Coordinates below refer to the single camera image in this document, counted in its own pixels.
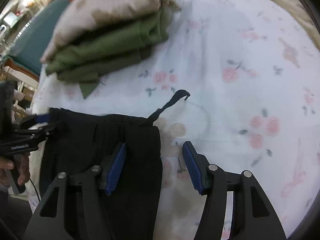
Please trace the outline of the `black pants blue stripe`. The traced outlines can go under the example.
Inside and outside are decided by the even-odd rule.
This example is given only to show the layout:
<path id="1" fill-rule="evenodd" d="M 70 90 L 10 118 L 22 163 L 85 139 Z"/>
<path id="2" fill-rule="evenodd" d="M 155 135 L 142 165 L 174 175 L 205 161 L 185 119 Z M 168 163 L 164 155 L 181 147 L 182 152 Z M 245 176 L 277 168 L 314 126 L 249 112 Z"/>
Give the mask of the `black pants blue stripe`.
<path id="1" fill-rule="evenodd" d="M 31 239 L 152 239 L 161 193 L 161 136 L 147 118 L 52 108 L 41 202 Z"/>

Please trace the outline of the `folded beige pink garment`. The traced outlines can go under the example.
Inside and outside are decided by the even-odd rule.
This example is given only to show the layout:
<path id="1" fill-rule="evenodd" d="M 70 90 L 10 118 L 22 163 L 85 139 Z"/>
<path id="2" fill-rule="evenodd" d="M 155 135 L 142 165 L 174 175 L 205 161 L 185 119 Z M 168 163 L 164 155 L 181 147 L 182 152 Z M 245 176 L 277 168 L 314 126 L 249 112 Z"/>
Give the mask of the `folded beige pink garment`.
<path id="1" fill-rule="evenodd" d="M 178 6 L 177 0 L 72 0 L 58 19 L 41 62 L 49 62 L 87 31 L 157 12 L 163 2 Z"/>

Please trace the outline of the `white floral bed sheet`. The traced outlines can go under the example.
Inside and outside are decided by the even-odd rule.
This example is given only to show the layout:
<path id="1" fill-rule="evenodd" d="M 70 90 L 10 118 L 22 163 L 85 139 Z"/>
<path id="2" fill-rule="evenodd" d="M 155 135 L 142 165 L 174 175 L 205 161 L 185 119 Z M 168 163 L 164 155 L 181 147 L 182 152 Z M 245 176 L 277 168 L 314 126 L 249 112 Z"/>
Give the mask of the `white floral bed sheet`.
<path id="1" fill-rule="evenodd" d="M 226 171 L 250 170 L 290 236 L 319 191 L 319 49 L 272 0 L 181 1 L 148 61 L 101 78 L 87 99 L 42 74 L 31 109 L 146 117 L 185 89 L 190 98 L 156 123 L 163 180 L 153 239 L 193 239 L 200 222 L 205 198 L 185 169 L 187 140 Z"/>

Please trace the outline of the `folded olive green garment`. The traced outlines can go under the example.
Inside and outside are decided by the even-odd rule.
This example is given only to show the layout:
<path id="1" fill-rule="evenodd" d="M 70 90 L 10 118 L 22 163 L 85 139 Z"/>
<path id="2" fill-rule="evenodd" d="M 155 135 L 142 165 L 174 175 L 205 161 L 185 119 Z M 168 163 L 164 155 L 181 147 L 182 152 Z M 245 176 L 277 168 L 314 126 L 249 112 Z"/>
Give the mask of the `folded olive green garment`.
<path id="1" fill-rule="evenodd" d="M 46 67 L 46 75 L 77 83 L 87 98 L 108 73 L 142 62 L 153 48 L 169 38 L 173 10 L 162 5 L 158 12 L 86 33 L 60 49 Z"/>

